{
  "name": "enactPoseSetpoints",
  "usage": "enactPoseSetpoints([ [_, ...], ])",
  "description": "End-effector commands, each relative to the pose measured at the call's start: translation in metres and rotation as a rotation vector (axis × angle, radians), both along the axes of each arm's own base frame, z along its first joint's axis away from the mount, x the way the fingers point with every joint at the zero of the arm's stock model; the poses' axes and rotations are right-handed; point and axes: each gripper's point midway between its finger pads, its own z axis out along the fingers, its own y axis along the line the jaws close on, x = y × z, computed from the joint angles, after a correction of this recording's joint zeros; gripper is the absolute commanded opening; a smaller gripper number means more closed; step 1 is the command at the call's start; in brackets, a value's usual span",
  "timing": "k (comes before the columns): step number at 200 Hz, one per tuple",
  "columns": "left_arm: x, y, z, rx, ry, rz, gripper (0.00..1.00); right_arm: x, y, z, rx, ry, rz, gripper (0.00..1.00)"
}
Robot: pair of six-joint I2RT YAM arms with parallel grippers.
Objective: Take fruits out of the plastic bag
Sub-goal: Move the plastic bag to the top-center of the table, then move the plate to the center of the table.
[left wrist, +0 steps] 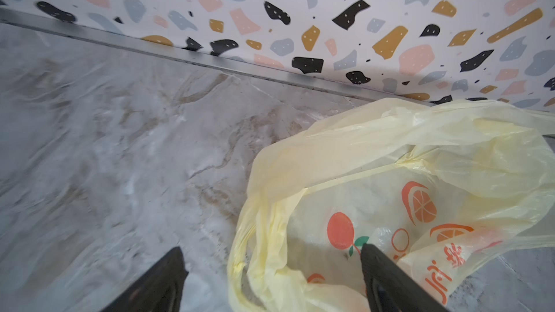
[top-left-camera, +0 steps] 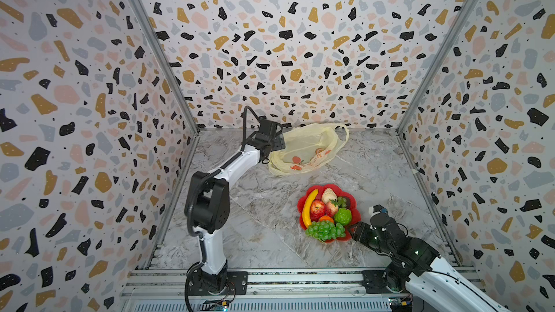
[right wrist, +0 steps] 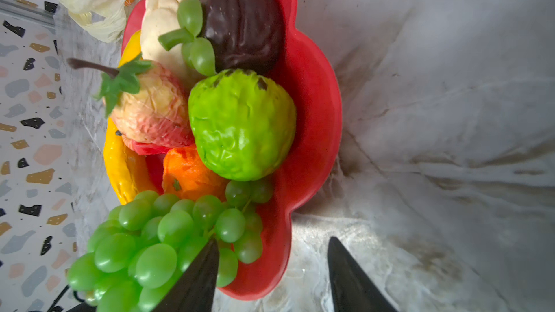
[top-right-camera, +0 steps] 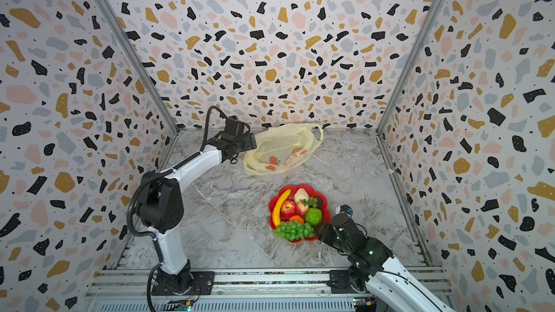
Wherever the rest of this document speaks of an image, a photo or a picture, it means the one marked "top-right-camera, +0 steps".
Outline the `red flower-shaped plate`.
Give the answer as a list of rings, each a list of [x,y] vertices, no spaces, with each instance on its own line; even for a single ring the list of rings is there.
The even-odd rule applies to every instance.
[[[328,199],[307,184],[283,187],[268,209],[273,235],[292,244],[316,241],[319,226],[331,221]]]

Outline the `lime green bumpy fruit toy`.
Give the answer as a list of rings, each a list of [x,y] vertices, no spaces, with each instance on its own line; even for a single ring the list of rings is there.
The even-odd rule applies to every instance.
[[[305,223],[308,223],[312,227],[320,225],[323,221],[322,210],[318,208],[309,208],[306,215],[304,216]]]

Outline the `cream plastic bag orange print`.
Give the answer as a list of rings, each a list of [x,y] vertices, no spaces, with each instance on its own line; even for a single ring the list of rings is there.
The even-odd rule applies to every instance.
[[[255,135],[257,148],[244,156],[244,172],[250,176],[289,172],[306,163],[323,139],[319,124],[285,124],[260,132]]]

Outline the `small red fruit toy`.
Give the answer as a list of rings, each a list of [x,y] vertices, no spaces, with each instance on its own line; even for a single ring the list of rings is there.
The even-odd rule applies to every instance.
[[[307,202],[299,202],[296,204],[296,215],[304,218],[307,212],[309,211],[310,207]]]

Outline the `green grapes bunch toy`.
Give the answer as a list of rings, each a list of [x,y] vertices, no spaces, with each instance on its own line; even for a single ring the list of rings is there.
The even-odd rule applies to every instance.
[[[315,236],[314,228],[309,224],[301,224],[299,221],[282,222],[276,226],[273,234],[283,240],[294,242]]]

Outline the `beige bun toy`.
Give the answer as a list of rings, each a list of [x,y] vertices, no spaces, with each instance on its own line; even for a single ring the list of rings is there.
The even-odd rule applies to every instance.
[[[303,189],[303,188],[300,188],[300,189],[297,189],[297,191],[296,191],[296,193],[293,197],[293,200],[297,204],[299,202],[308,202],[309,198],[310,198],[310,196],[308,195],[306,190]]]

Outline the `red apple toy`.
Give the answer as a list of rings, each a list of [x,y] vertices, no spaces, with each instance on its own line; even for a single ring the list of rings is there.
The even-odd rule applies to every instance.
[[[296,216],[296,203],[293,200],[286,200],[280,208],[280,220],[287,222],[294,216]]]

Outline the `yellow banana toy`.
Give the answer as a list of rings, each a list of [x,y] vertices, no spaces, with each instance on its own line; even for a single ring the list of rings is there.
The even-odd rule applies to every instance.
[[[286,199],[291,195],[291,190],[290,189],[286,189],[277,199],[274,209],[273,209],[273,213],[272,213],[272,226],[274,229],[277,228],[277,226],[279,226],[281,224],[281,207],[283,206],[283,203],[286,201]]]

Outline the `orange fruit toy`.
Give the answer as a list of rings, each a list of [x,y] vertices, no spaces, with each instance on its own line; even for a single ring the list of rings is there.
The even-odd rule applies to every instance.
[[[299,217],[299,216],[297,216],[297,215],[296,215],[296,216],[293,216],[293,217],[290,218],[288,221],[289,221],[289,222],[298,222],[298,223],[300,223],[300,224],[302,224],[302,225],[304,224],[304,219],[301,218],[301,217]]]

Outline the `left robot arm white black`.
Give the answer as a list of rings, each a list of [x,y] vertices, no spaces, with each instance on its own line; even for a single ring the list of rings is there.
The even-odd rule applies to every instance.
[[[159,264],[154,269],[156,280],[170,293],[185,293],[194,285],[179,230],[184,216],[182,192],[211,168],[225,161],[235,163],[240,153],[256,147],[250,125],[231,116],[214,137],[204,132],[201,148],[194,154],[171,168],[142,177],[128,204],[127,228],[131,235],[153,241]]]

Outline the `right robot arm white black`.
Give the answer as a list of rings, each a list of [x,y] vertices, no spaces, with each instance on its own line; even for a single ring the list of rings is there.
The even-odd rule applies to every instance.
[[[366,235],[348,212],[339,212],[317,227],[319,241],[351,263],[330,287],[370,293],[394,311],[452,311],[420,283],[380,240]]]

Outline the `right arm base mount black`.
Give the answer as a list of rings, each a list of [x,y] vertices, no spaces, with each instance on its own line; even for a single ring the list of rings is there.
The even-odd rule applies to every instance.
[[[329,276],[330,279],[327,281],[327,286],[331,288],[334,294],[367,293],[364,281],[351,269],[331,270]]]

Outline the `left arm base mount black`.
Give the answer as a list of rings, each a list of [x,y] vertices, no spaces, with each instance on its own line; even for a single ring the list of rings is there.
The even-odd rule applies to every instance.
[[[152,288],[153,296],[209,296],[215,282],[215,272],[193,271],[181,274],[167,274],[159,271]]]

